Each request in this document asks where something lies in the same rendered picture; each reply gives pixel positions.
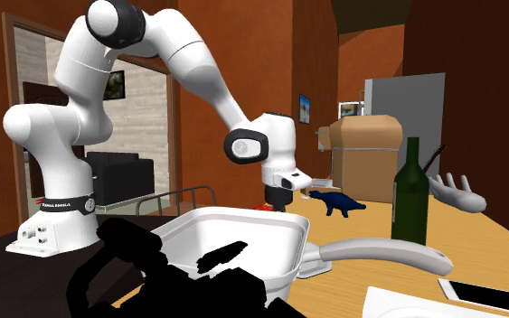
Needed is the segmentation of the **blue dinosaur toy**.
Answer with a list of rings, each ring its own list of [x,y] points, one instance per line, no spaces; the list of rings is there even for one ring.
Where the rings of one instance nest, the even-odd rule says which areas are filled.
[[[344,218],[348,218],[349,210],[365,210],[366,205],[355,201],[342,192],[320,192],[310,191],[309,196],[319,199],[325,203],[327,208],[326,216],[331,216],[334,209],[341,211]]]

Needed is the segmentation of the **dark green glass bottle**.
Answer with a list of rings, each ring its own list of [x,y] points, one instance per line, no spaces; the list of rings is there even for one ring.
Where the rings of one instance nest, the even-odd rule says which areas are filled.
[[[419,138],[407,139],[406,162],[393,183],[391,237],[426,245],[429,180],[419,165]]]

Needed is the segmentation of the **black blocky object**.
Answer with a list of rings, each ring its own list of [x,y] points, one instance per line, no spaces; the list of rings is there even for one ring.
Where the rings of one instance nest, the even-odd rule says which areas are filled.
[[[279,297],[268,303],[263,280],[240,267],[206,275],[238,256],[247,247],[243,241],[204,254],[197,260],[201,276],[192,279],[168,263],[159,236],[134,223],[110,218],[97,235],[103,248],[76,269],[67,287],[71,318],[306,318]],[[114,258],[143,272],[144,284],[118,308],[107,302],[90,305],[90,282]]]

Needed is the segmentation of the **black sofa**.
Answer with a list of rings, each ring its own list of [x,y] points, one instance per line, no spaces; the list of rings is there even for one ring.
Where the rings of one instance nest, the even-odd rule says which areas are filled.
[[[138,153],[87,152],[98,206],[128,201],[155,192],[154,161]]]

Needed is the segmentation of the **white plate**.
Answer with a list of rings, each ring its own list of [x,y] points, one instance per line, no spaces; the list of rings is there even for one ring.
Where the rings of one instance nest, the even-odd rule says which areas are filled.
[[[369,286],[362,318],[507,318]]]

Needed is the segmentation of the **grey refrigerator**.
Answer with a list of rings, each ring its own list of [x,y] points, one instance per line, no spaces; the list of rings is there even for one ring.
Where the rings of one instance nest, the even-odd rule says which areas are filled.
[[[409,137],[419,138],[421,166],[431,160],[442,144],[445,81],[444,72],[365,81],[361,91],[362,114],[388,115],[401,124],[399,167],[405,162]]]

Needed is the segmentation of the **white hand figure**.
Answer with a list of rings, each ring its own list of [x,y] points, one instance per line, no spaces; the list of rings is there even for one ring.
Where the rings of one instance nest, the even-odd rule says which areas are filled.
[[[435,178],[429,177],[429,187],[436,200],[469,213],[485,211],[485,198],[471,191],[469,181],[465,175],[460,176],[461,189],[456,187],[451,173],[447,173],[446,176],[447,184],[443,183],[439,175],[436,175]]]

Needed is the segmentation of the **white phone with black screen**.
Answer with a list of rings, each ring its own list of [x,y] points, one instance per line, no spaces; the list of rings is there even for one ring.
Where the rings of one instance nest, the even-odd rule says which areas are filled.
[[[443,278],[438,279],[438,284],[448,300],[476,304],[509,313],[509,291]]]

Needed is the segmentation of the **dark robot stand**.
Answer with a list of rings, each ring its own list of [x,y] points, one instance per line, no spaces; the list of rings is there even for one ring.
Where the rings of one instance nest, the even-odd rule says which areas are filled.
[[[153,230],[175,216],[118,215]],[[0,318],[71,318],[66,289],[75,270],[99,251],[103,242],[51,257],[33,257],[5,251],[16,232],[0,237]],[[113,304],[143,283],[132,264],[114,259],[91,281],[90,304]]]

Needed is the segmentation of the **blue framed wall picture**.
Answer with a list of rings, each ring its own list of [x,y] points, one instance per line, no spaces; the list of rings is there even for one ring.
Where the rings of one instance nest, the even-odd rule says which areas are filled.
[[[302,94],[298,99],[298,119],[301,124],[310,124],[310,99]]]

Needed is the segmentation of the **grey metal rail chair back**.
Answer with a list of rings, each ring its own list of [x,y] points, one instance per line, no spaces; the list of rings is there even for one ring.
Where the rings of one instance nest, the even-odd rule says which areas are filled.
[[[183,193],[183,192],[190,192],[191,196],[192,196],[192,206],[193,206],[193,209],[196,209],[198,207],[198,204],[197,204],[196,199],[195,199],[195,191],[199,190],[199,189],[206,189],[206,190],[208,190],[211,193],[211,196],[212,196],[212,204],[213,204],[213,206],[217,205],[216,194],[215,194],[214,190],[210,186],[199,185],[199,186],[189,187],[189,188],[185,188],[185,189],[174,190],[174,191],[170,191],[170,192],[164,192],[164,193],[156,194],[156,195],[152,195],[152,196],[147,196],[147,197],[145,197],[143,199],[140,199],[136,203],[135,214],[136,214],[136,216],[140,216],[141,215],[141,213],[140,213],[140,206],[141,206],[142,203],[144,203],[146,201],[156,200],[157,211],[158,211],[159,215],[162,216],[163,215],[163,207],[162,207],[161,199],[163,197],[165,197],[165,196],[172,196],[172,195],[174,195],[174,197],[175,197],[176,212],[177,212],[177,215],[180,216],[182,214],[181,207],[180,207],[181,200],[179,199],[180,194]]]

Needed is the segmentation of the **brown door frame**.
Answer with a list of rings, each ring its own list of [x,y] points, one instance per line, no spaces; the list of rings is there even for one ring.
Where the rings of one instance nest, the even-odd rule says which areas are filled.
[[[37,33],[42,36],[52,38],[57,41],[64,41],[67,36],[66,33],[51,27],[35,23],[23,17],[9,14],[8,12],[1,13],[4,50],[5,50],[5,70],[7,78],[7,94],[9,107],[19,104],[19,80],[16,69],[16,51],[14,40],[14,28],[20,28],[29,32]],[[118,55],[119,61],[135,64],[139,67],[160,72],[166,75],[166,102],[167,102],[167,140],[168,151],[171,154],[168,156],[169,165],[169,189],[175,190],[180,183],[180,169],[178,167],[177,158],[177,144],[180,142],[177,132],[177,126],[174,123],[179,118],[177,114],[177,102],[179,101],[179,88],[178,83],[174,83],[172,75],[169,73],[167,67],[160,61],[159,58],[141,58],[134,55],[120,54]],[[28,219],[27,213],[27,198],[26,186],[24,185],[26,178],[25,173],[20,171],[20,162],[18,156],[21,150],[18,144],[13,143],[14,155],[14,177],[15,177],[15,192],[17,197],[17,215],[20,223]]]

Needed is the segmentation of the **dark framed wall picture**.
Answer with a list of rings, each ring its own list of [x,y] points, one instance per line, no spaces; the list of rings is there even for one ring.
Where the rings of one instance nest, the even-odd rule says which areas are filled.
[[[125,72],[116,70],[110,72],[107,85],[104,90],[103,99],[113,100],[126,97]]]

